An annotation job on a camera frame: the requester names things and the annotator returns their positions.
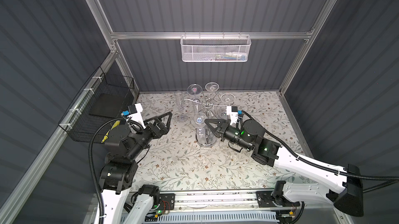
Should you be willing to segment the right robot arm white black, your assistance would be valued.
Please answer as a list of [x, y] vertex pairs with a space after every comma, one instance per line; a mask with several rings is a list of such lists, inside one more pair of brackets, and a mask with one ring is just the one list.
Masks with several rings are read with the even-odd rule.
[[363, 183], [357, 166], [341, 167], [300, 155], [265, 138], [267, 130], [255, 120], [246, 120], [240, 129], [225, 119], [206, 119], [205, 124], [217, 138], [250, 151], [259, 164], [294, 172], [313, 181], [302, 186], [278, 181], [271, 195], [276, 205], [321, 202], [332, 204], [350, 216], [364, 215]]

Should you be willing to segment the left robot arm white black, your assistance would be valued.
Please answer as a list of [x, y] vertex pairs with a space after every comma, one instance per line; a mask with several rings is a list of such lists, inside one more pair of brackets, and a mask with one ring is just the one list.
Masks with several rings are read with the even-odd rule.
[[89, 142], [88, 160], [91, 179], [96, 192], [98, 210], [95, 221], [99, 224], [118, 224], [126, 199], [133, 184], [139, 163], [136, 158], [150, 150], [150, 142], [166, 135], [170, 130], [172, 112], [138, 122], [128, 111], [102, 126], [110, 129], [103, 144], [109, 151], [109, 160], [97, 175], [93, 161], [93, 137]]

